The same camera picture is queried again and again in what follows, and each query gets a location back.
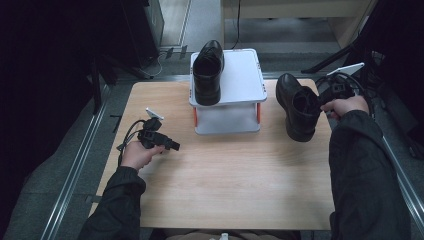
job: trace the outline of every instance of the person's left hand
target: person's left hand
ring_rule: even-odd
[[[165,146],[146,149],[139,141],[130,142],[125,148],[121,166],[132,167],[139,171],[152,161],[152,157],[165,150]]]

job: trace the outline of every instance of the hand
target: hand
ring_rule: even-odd
[[[352,110],[361,110],[369,113],[368,104],[362,96],[355,96],[348,99],[336,99],[321,106],[324,112],[334,110],[330,117],[340,120],[343,115]]]
[[[132,167],[139,171],[152,161],[152,157],[165,150],[165,146],[155,146],[151,149],[143,147],[141,142],[130,142],[125,148],[121,166]]]

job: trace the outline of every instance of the shoe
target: shoe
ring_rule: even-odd
[[[216,40],[205,44],[193,63],[194,96],[200,105],[211,106],[221,99],[220,78],[224,53]]]
[[[288,73],[278,78],[275,93],[278,103],[286,111],[289,137],[298,142],[311,140],[321,113],[317,95]]]

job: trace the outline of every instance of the table top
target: table top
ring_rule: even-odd
[[[312,80],[299,82],[316,91]],[[97,195],[116,170],[116,146],[133,122],[149,118],[149,107],[165,117],[159,132],[181,148],[155,156],[139,173],[147,183],[140,203],[142,227],[330,229],[328,120],[322,113],[310,142],[292,140],[275,98],[276,80],[264,83],[268,99],[261,105],[261,130],[213,136],[194,131],[189,81],[136,83]]]

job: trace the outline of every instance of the black sleeve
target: black sleeve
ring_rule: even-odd
[[[118,167],[78,239],[139,239],[140,196],[146,183],[130,167]]]
[[[410,216],[379,126],[351,111],[334,128],[329,164],[332,239],[410,239]]]

